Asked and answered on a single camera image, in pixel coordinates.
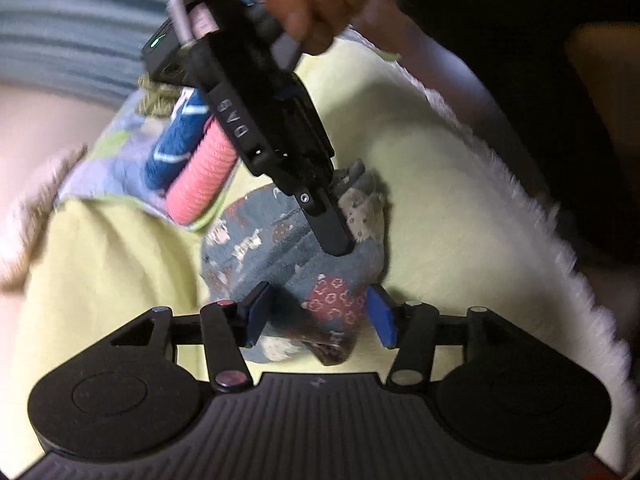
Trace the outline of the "blue patchwork cat shopping bag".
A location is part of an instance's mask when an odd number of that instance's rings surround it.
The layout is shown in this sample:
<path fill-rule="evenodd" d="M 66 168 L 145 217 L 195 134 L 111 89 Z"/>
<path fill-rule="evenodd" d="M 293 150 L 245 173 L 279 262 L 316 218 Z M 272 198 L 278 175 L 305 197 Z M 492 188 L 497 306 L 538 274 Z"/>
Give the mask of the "blue patchwork cat shopping bag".
<path fill-rule="evenodd" d="M 367 289 L 385 266 L 385 198 L 367 169 L 344 195 L 334 196 L 355 241 L 341 257 L 321 249 L 296 200 L 272 184 L 239 198 L 209 226 L 201 276 L 210 300 L 240 301 L 261 282 L 274 289 L 266 326 L 243 352 L 247 361 L 311 353 L 332 366 L 354 351 Z"/>

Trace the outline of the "navy patterned folded towel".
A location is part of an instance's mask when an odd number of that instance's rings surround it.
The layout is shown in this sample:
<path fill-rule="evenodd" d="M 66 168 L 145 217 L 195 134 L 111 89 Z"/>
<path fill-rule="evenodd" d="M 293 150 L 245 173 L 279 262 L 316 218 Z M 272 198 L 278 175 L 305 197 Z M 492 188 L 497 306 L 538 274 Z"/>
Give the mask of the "navy patterned folded towel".
<path fill-rule="evenodd" d="M 143 179 L 154 192 L 164 194 L 184 169 L 204 136 L 209 107 L 196 89 L 180 94 L 168 125 L 145 162 Z"/>

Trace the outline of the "olive green knit item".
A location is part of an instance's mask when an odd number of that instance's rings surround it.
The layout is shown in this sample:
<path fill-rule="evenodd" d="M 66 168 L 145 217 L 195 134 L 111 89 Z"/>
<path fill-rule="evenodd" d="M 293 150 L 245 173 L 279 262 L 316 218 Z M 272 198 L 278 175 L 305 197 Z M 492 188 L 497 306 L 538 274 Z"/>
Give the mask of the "olive green knit item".
<path fill-rule="evenodd" d="M 145 117 L 168 118 L 182 92 L 181 87 L 152 81 L 148 74 L 139 77 L 138 86 L 143 96 L 136 112 Z"/>

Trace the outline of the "pastel patchwork cloth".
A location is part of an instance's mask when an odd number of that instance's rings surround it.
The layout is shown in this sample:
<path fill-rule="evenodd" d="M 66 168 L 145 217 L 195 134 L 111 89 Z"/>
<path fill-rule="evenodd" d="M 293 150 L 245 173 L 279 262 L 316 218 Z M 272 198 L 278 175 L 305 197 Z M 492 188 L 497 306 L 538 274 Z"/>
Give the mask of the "pastel patchwork cloth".
<path fill-rule="evenodd" d="M 56 201 L 60 204 L 66 200 L 126 203 L 175 226 L 183 226 L 173 222 L 166 212 L 165 200 L 169 188 L 160 194 L 151 191 L 144 183 L 145 162 L 171 115 L 166 120 L 139 115 L 136 107 L 142 96 L 143 92 L 138 90 L 127 99 L 89 154 L 65 178 Z M 205 214 L 183 226 L 185 229 L 204 229 L 219 214 L 236 166 L 238 160 Z"/>

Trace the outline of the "light green sofa cover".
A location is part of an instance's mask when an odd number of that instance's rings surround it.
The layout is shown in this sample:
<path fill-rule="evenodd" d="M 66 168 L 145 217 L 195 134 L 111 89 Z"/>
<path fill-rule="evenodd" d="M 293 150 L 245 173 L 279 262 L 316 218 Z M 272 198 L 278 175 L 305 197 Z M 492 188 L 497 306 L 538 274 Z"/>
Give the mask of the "light green sofa cover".
<path fill-rule="evenodd" d="M 597 375 L 613 404 L 598 455 L 630 471 L 628 347 L 575 271 L 572 250 L 501 160 L 435 91 L 364 44 L 337 40 L 297 73 L 337 160 L 361 158 L 385 185 L 384 286 L 449 314 L 491 308 Z M 128 200 L 58 206 L 1 347 L 9 367 L 1 381 L 6 474 L 41 454 L 26 408 L 43 375 L 150 307 L 191 313 L 204 304 L 201 239 Z"/>

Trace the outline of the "pink ribbed knit roll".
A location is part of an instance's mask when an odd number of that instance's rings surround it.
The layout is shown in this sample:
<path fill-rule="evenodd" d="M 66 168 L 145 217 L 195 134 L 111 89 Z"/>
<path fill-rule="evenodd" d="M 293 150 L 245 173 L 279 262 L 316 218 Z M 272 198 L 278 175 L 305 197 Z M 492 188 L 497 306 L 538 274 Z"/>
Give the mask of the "pink ribbed knit roll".
<path fill-rule="evenodd" d="M 237 159 L 224 130 L 209 118 L 201 143 L 166 194 L 171 220 L 185 226 L 201 218 L 224 187 Z"/>

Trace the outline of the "person's black clothed body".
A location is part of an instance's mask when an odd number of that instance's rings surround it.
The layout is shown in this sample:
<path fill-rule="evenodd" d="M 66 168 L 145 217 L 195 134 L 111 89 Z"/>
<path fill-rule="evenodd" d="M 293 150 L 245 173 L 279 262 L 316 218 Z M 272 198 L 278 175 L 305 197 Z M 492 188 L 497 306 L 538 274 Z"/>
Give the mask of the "person's black clothed body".
<path fill-rule="evenodd" d="M 639 187 L 570 60 L 589 26 L 639 21 L 639 0 L 396 0 L 488 90 L 559 204 L 583 266 L 637 269 Z"/>

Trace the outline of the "grey blue curtain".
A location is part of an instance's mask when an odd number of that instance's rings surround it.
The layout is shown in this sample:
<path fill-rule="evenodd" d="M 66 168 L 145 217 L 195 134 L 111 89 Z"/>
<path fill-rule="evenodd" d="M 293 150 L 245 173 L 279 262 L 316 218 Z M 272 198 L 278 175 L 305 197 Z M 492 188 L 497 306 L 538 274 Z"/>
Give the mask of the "grey blue curtain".
<path fill-rule="evenodd" d="M 1 0 L 1 78 L 119 106 L 168 0 Z"/>

